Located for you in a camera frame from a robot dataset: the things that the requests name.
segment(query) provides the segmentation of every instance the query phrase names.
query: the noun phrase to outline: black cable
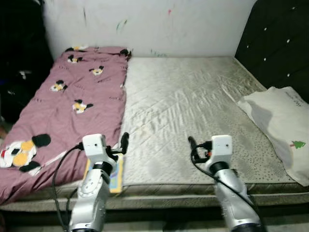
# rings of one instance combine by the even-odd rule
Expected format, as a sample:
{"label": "black cable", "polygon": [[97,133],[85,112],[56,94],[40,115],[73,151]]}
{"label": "black cable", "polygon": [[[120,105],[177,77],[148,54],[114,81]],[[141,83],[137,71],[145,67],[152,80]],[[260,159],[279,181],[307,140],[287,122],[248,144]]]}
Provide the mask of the black cable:
{"label": "black cable", "polygon": [[54,198],[54,201],[55,201],[55,204],[56,204],[56,209],[57,209],[57,216],[58,216],[58,220],[61,224],[61,227],[63,229],[63,231],[68,231],[69,230],[69,227],[66,226],[64,223],[63,223],[63,220],[62,220],[62,217],[61,217],[61,211],[60,211],[60,207],[59,207],[59,202],[58,202],[58,196],[57,196],[57,192],[56,192],[56,188],[55,188],[55,181],[56,181],[56,177],[57,177],[57,173],[58,173],[58,170],[63,162],[63,160],[66,158],[66,156],[73,150],[75,149],[80,149],[80,150],[83,150],[84,147],[83,147],[83,143],[79,143],[78,145],[72,147],[70,150],[68,150],[64,156],[61,158],[58,166],[56,167],[55,169],[55,172],[54,172],[54,175],[53,175],[53,180],[52,180],[52,189],[53,189],[53,198]]}
{"label": "black cable", "polygon": [[67,225],[69,226],[69,223],[70,223],[70,219],[69,219],[69,206],[70,206],[70,200],[71,198],[73,197],[73,195],[77,192],[77,189],[74,189],[73,192],[71,192],[68,200],[67,200],[67,205],[66,205],[66,217],[67,217]]}
{"label": "black cable", "polygon": [[227,185],[226,183],[224,183],[223,181],[221,181],[219,178],[213,176],[212,174],[206,172],[205,170],[201,169],[200,167],[198,167],[195,163],[194,163],[194,154],[193,152],[196,150],[197,147],[201,147],[200,145],[197,145],[194,149],[191,150],[191,154],[190,154],[190,158],[191,158],[191,162],[193,163],[193,165],[202,173],[206,174],[207,176],[211,177],[212,179],[214,179],[216,182],[219,182],[220,184],[224,185],[225,187],[227,187],[229,190],[231,190],[233,193],[235,193],[237,196],[239,196],[245,203],[247,203],[253,210],[254,212],[258,215],[260,221],[261,221],[261,226],[264,230],[264,232],[267,232],[266,227],[264,226],[264,224],[262,223],[261,220],[261,216],[260,213],[257,209],[257,207],[252,204],[250,201],[248,201],[246,198],[244,198],[242,195],[240,195],[236,190],[234,190],[232,187],[230,187],[229,185]]}

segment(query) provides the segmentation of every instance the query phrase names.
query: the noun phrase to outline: pillowcase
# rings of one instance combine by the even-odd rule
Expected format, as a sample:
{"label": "pillowcase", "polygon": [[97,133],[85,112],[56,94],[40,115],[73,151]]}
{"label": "pillowcase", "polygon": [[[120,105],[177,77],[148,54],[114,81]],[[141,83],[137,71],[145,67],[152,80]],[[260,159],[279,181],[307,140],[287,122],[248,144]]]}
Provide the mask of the pillowcase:
{"label": "pillowcase", "polygon": [[242,97],[238,106],[272,142],[288,175],[309,185],[309,105],[291,87]]}

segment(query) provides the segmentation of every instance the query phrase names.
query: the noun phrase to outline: bed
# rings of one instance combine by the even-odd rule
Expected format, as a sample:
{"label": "bed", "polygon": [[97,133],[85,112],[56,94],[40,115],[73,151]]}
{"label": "bed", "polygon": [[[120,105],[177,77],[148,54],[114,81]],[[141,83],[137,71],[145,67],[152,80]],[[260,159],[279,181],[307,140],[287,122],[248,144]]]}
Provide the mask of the bed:
{"label": "bed", "polygon": [[[131,58],[122,124],[130,133],[123,190],[112,195],[107,208],[218,206],[213,181],[190,163],[187,137],[203,142],[226,133],[233,137],[232,168],[258,205],[308,203],[309,188],[286,174],[268,138],[236,105],[242,96],[269,86],[290,85],[308,101],[308,27],[299,24],[308,9],[306,1],[280,6],[257,1],[236,58]],[[57,187],[62,209],[78,184]],[[0,209],[51,211],[55,206],[51,189],[45,188]]]}

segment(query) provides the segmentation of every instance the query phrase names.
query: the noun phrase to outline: pink blanket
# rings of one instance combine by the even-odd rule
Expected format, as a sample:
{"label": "pink blanket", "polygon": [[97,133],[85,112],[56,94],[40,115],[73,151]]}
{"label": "pink blanket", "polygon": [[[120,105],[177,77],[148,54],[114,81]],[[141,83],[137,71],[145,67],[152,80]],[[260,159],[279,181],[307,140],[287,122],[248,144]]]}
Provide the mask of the pink blanket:
{"label": "pink blanket", "polygon": [[[0,147],[0,204],[51,186],[59,159],[83,136],[101,133],[117,143],[128,57],[122,47],[74,47],[58,58]],[[56,184],[81,179],[86,161],[72,152]]]}

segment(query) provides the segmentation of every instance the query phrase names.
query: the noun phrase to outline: floor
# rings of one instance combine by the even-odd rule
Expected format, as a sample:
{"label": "floor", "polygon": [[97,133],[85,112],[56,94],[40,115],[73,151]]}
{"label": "floor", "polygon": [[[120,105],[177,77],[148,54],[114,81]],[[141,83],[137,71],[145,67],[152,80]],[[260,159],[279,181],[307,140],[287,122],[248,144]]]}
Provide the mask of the floor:
{"label": "floor", "polygon": [[[268,232],[308,232],[309,214],[265,218]],[[14,227],[8,232],[61,232],[60,226]],[[145,221],[107,223],[103,231],[111,232],[228,232],[222,220],[173,222]]]}

